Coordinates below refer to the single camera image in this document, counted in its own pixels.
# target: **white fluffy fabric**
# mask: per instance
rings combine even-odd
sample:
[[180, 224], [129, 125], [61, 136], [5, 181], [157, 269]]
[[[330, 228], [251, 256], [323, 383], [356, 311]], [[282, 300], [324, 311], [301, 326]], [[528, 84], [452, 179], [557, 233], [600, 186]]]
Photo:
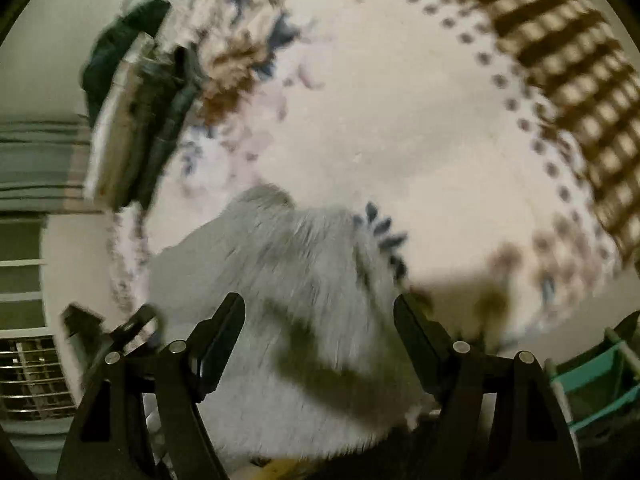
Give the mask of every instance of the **white fluffy fabric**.
[[167, 342], [228, 292], [246, 302], [218, 389], [199, 406], [226, 466], [367, 447], [430, 403], [394, 328], [392, 269], [346, 210], [296, 210], [278, 188], [254, 187], [150, 270]]

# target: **window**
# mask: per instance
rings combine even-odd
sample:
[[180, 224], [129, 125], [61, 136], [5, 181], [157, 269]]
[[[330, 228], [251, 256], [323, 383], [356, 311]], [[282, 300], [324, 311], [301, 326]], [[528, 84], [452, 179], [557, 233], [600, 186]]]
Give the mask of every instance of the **window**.
[[75, 406], [46, 327], [38, 217], [0, 217], [0, 419], [71, 416]]
[[40, 291], [40, 218], [0, 218], [2, 330], [46, 326]]

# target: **wall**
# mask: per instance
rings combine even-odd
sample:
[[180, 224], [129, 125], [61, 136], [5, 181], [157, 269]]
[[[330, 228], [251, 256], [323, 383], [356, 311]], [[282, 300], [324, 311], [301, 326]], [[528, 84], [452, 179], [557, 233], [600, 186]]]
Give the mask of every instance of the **wall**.
[[0, 46], [0, 117], [75, 113], [80, 70], [118, 1], [31, 0]]
[[61, 314], [71, 302], [105, 318], [113, 329], [124, 321], [114, 306], [108, 273], [109, 221], [105, 215], [50, 215], [42, 231], [41, 285], [47, 325], [56, 337], [69, 388], [80, 399], [80, 370], [66, 340]]

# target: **floral pattern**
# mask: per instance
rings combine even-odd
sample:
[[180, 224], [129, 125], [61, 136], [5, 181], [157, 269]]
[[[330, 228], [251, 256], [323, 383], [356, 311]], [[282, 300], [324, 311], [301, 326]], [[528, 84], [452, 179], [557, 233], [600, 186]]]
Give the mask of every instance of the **floral pattern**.
[[[197, 208], [210, 199], [210, 189], [216, 187], [225, 197], [220, 201], [222, 208], [225, 200], [261, 182], [258, 162], [274, 143], [274, 132], [292, 115], [289, 110], [290, 103], [294, 102], [292, 92], [308, 92], [312, 96], [310, 100], [323, 98], [329, 81], [322, 79], [311, 61], [328, 52], [340, 38], [334, 38], [329, 19], [321, 20], [312, 12], [302, 12], [300, 9], [304, 6], [292, 4], [300, 1], [184, 0], [172, 11], [171, 19], [161, 31], [163, 41], [167, 48], [191, 41], [198, 43], [200, 63], [207, 75], [202, 95], [194, 104], [168, 170], [168, 173], [174, 172], [168, 180], [179, 182], [183, 203]], [[412, 5], [418, 1], [407, 0]], [[470, 300], [470, 311], [465, 315], [476, 318], [477, 330], [460, 332], [460, 337], [464, 335], [485, 348], [485, 334], [492, 326], [501, 324], [510, 301], [522, 296], [523, 290], [534, 297], [532, 303], [537, 302], [540, 308], [539, 315], [525, 328], [526, 332], [549, 330], [569, 315], [586, 292], [608, 279], [617, 263], [610, 240], [607, 238], [606, 244], [600, 241], [596, 245], [593, 232], [588, 233], [593, 231], [596, 221], [589, 209], [593, 192], [590, 186], [584, 185], [586, 163], [575, 136], [554, 126], [552, 107], [532, 90], [524, 70], [514, 66], [513, 59], [504, 62], [507, 55], [499, 49], [488, 54], [490, 50], [486, 45], [481, 50], [480, 45], [483, 41], [487, 43], [491, 29], [485, 20], [471, 24], [476, 11], [465, 2], [425, 1], [420, 14], [450, 30], [457, 38], [456, 43], [464, 44], [469, 49], [469, 57], [477, 59], [483, 67], [478, 70], [491, 67], [493, 73], [486, 76], [487, 82], [491, 82], [487, 91], [504, 94], [506, 98], [501, 102], [505, 103], [505, 109], [501, 112], [515, 114], [514, 130], [532, 139], [522, 143], [530, 142], [533, 152], [544, 154], [545, 165], [539, 165], [543, 168], [540, 179], [552, 177], [559, 183], [558, 196], [545, 198], [535, 228], [517, 242], [509, 241], [499, 247], [496, 243], [475, 262], [474, 271], [481, 268], [478, 281], [484, 289]], [[436, 16], [438, 13], [447, 15], [443, 19]], [[466, 32], [461, 30], [465, 20], [469, 25]], [[531, 114], [526, 111], [529, 108], [534, 110]], [[211, 181], [213, 173], [215, 183]], [[579, 210], [575, 205], [578, 199], [584, 204]], [[380, 207], [390, 212], [394, 220], [382, 216], [378, 205], [369, 202], [364, 211], [354, 215], [354, 224], [376, 239], [399, 284], [427, 298], [429, 283], [412, 282], [417, 265], [408, 256], [410, 244], [418, 238], [418, 229], [412, 230], [411, 236], [394, 232], [398, 226], [406, 226], [401, 214], [384, 201], [380, 201]], [[118, 214], [120, 232], [129, 226], [132, 233], [114, 245], [114, 253], [129, 251], [129, 256], [118, 264], [118, 273], [124, 278], [116, 286], [120, 302], [125, 304], [139, 303], [138, 298], [144, 296], [145, 262], [152, 252], [143, 247], [146, 238], [137, 214], [135, 210]], [[214, 218], [213, 214], [207, 214], [208, 219]], [[602, 253], [607, 250], [611, 255], [609, 260]], [[523, 335], [522, 332], [511, 334], [514, 338]]]

